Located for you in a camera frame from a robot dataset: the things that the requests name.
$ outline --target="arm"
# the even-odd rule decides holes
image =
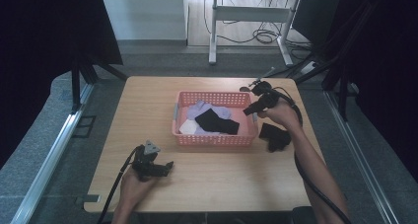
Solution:
[[[295,146],[296,156],[307,176],[319,190],[348,216],[345,198],[338,184],[314,150],[298,121],[296,113],[289,104],[280,99],[276,107],[265,112],[259,112],[258,116],[268,116],[274,122],[282,124],[289,131]],[[305,189],[313,207],[317,223],[343,223],[339,216],[307,184],[305,184]]]
[[[140,181],[138,174],[131,168],[122,177],[120,200],[114,209],[112,224],[126,224],[135,206],[146,196],[157,178]]]

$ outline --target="laundry basket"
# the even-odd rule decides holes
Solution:
[[[197,101],[204,101],[212,106],[226,107],[231,111],[231,120],[238,122],[237,135],[219,134],[181,134],[179,128],[187,119],[189,106]],[[251,104],[249,93],[243,92],[179,92],[174,105],[173,135],[178,145],[219,145],[249,146],[258,134],[256,115],[246,116],[243,112]]]

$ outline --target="black curtain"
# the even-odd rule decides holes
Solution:
[[[54,78],[80,60],[122,60],[103,0],[0,0],[0,16],[3,167],[43,108]]]
[[[357,104],[416,181],[417,7],[416,0],[381,0],[347,59]]]

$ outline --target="black cloth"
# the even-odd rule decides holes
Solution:
[[[218,117],[212,110],[204,112],[195,118],[196,122],[208,132],[222,132],[228,134],[237,134],[240,124],[231,120]]]
[[[268,123],[262,124],[258,137],[268,140],[268,151],[270,152],[282,151],[292,140],[288,131]]]
[[[314,210],[311,206],[295,207],[292,210],[293,224],[316,224]]]

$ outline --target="white cloth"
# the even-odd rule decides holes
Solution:
[[[196,120],[187,119],[181,125],[179,130],[182,134],[194,134],[197,127],[199,127],[199,124],[196,122]]]

